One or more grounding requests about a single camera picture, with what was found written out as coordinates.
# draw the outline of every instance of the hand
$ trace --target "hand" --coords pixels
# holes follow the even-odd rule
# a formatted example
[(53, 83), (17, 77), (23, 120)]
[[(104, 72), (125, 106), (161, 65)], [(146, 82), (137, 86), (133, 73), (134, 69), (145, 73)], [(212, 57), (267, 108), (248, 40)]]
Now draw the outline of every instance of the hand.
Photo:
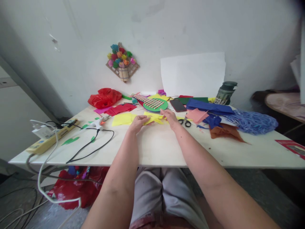
[(131, 131), (135, 134), (137, 134), (140, 129), (142, 128), (143, 124), (147, 121), (149, 121), (150, 117), (147, 117), (147, 115), (138, 115), (134, 118), (132, 124), (128, 128), (128, 131)]
[(162, 109), (160, 109), (160, 114), (164, 115), (167, 118), (168, 123), (171, 126), (171, 129), (173, 129), (176, 126), (176, 124), (180, 125), (180, 123), (178, 122), (178, 120), (176, 118), (175, 113), (172, 112), (171, 110), (162, 110)]

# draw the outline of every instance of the purple paper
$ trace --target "purple paper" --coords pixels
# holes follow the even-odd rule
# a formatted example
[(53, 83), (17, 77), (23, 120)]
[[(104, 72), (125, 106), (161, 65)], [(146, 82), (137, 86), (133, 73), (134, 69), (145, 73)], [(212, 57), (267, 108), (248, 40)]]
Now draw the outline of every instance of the purple paper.
[(104, 113), (105, 111), (109, 110), (112, 107), (107, 107), (107, 108), (103, 108), (103, 109), (96, 109), (94, 110), (94, 112), (98, 113), (99, 115)]
[(162, 89), (162, 90), (158, 90), (158, 94), (159, 95), (166, 95), (165, 91)]

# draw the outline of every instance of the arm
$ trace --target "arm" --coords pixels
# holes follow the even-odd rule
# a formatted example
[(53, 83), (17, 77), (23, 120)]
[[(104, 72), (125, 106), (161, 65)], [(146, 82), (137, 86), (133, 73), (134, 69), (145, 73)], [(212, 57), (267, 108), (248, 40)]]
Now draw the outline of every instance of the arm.
[(82, 229), (129, 228), (139, 165), (136, 134), (148, 120), (136, 116), (130, 125)]
[(183, 157), (214, 215), (224, 228), (279, 228), (218, 161), (177, 121), (162, 111), (174, 131)]

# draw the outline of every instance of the yellow power strip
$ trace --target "yellow power strip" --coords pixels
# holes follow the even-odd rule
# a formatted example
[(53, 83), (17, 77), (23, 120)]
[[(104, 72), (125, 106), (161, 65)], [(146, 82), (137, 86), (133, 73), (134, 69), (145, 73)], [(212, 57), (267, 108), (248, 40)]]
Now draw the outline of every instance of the yellow power strip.
[[(79, 124), (79, 121), (77, 119), (70, 119), (66, 121), (65, 123), (71, 123), (74, 125)], [(75, 126), (65, 126), (62, 129), (56, 129), (56, 133), (58, 136), (58, 140), (61, 139), (63, 136), (65, 136), (70, 130), (72, 130)], [(25, 151), (31, 153), (31, 154), (43, 154), (45, 151), (47, 151), (52, 145), (56, 143), (56, 136), (55, 134), (47, 139), (40, 139), (33, 145), (31, 145), (29, 148), (27, 148)]]

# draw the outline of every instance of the green canister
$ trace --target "green canister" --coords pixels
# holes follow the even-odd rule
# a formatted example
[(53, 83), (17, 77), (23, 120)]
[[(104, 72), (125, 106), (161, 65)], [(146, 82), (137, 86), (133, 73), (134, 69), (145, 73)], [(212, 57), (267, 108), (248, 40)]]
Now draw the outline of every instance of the green canister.
[(215, 104), (220, 105), (229, 105), (230, 97), (233, 92), (237, 89), (237, 83), (234, 81), (226, 81), (222, 83), (222, 86), (219, 88), (218, 94), (215, 99)]

